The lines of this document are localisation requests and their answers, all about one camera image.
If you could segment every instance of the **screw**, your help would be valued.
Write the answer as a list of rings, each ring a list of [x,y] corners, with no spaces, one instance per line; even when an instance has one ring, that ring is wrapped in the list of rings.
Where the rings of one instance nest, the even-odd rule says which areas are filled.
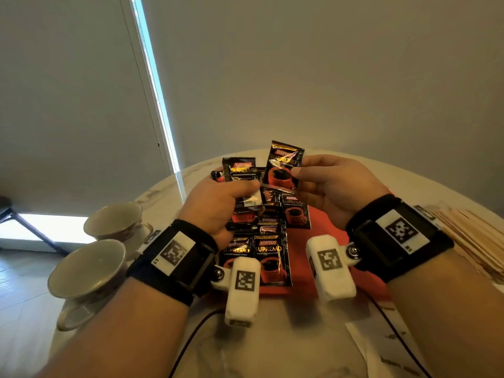
[[[347,256],[353,260],[357,260],[360,257],[359,248],[357,248],[354,244],[351,244],[347,247],[346,253]]]
[[[214,273],[212,275],[212,281],[219,282],[224,278],[224,271],[220,268],[215,267]]]

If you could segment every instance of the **wooden floor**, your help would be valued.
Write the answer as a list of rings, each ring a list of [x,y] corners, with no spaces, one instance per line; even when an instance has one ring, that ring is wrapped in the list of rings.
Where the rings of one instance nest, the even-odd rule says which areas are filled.
[[[0,377],[32,377],[47,362],[63,300],[47,291],[61,255],[0,249]]]

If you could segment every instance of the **stack of paper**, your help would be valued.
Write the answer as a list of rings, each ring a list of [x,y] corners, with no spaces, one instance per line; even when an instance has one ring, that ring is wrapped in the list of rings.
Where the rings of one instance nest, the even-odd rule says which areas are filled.
[[[504,284],[504,234],[468,209],[426,207],[455,242],[455,251],[479,273]]]
[[[428,370],[423,356],[394,304],[380,302],[379,305],[415,357]],[[425,374],[422,373],[378,309],[371,302],[369,303],[369,311],[371,313],[370,318],[345,324],[362,357],[368,364],[368,377],[424,377]]]

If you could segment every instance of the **cup handle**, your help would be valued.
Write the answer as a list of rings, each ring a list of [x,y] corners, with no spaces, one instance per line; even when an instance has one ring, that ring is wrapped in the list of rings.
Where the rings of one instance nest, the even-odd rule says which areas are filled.
[[[152,235],[152,232],[154,232],[154,227],[152,225],[150,225],[149,223],[140,223],[140,225],[143,225],[144,227],[146,227],[149,230],[149,234],[147,235],[147,237]]]
[[[85,324],[87,321],[89,321],[91,318],[93,318],[93,316],[95,315],[95,313],[88,311],[88,316],[84,317],[80,322],[74,324],[73,326],[68,326],[65,323],[66,317],[68,317],[68,315],[71,312],[76,311],[77,309],[79,309],[81,306],[82,306],[81,304],[72,304],[70,306],[67,306],[66,308],[64,308],[61,311],[61,313],[58,316],[58,319],[56,321],[56,327],[57,327],[57,329],[60,332],[68,332],[70,330],[77,329],[80,325]]]

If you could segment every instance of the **person's left forearm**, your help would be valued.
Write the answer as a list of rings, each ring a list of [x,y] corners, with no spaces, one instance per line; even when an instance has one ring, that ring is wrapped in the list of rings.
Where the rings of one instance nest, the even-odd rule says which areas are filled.
[[[129,278],[37,377],[128,378],[148,372],[149,378],[166,378],[186,327],[187,313],[183,303]]]

